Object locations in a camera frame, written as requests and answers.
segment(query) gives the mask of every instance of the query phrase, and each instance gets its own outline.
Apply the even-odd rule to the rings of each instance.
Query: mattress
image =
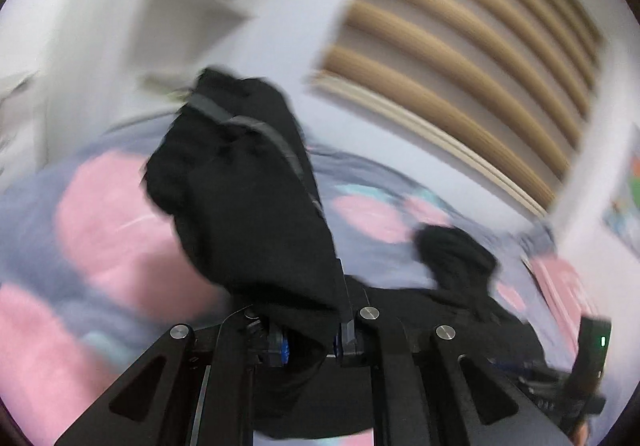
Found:
[[[52,445],[172,324],[225,315],[228,294],[191,267],[140,184],[172,119],[108,133],[0,197],[0,397],[34,446]],[[306,140],[346,274],[386,289],[434,287],[412,233],[460,227],[498,259],[491,295],[533,325],[549,365],[571,367],[574,352],[522,260],[553,253],[544,225],[494,233],[392,169]],[[288,444],[369,445],[372,436]]]

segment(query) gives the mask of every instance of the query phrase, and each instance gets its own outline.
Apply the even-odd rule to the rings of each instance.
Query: blue component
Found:
[[[282,336],[282,349],[280,350],[280,358],[282,359],[283,365],[289,363],[289,340],[287,340],[287,337],[284,334]]]

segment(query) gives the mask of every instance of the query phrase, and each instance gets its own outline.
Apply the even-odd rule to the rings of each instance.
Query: bed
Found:
[[[172,323],[202,327],[225,314],[227,293],[190,266],[171,220],[140,186],[141,169],[172,119],[105,134],[0,197],[0,397],[34,446],[52,445]],[[412,231],[423,223],[460,227],[498,258],[492,296],[533,325],[551,366],[571,367],[571,337],[523,260],[553,259],[543,223],[492,232],[386,166],[311,133],[306,142],[348,275],[388,289],[433,287],[413,254]],[[594,419],[593,435],[611,424]],[[372,437],[332,441],[289,444],[368,445]],[[256,438],[257,445],[271,442]]]

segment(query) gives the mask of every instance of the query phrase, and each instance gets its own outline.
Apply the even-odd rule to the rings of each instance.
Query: black device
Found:
[[[350,314],[341,315],[335,360],[370,368],[376,446],[567,446],[604,405],[595,390],[607,321],[582,319],[569,374],[492,363],[446,323],[418,331],[374,307]],[[176,325],[56,446],[250,446],[255,367],[282,368],[288,354],[286,330],[250,308],[202,330]]]

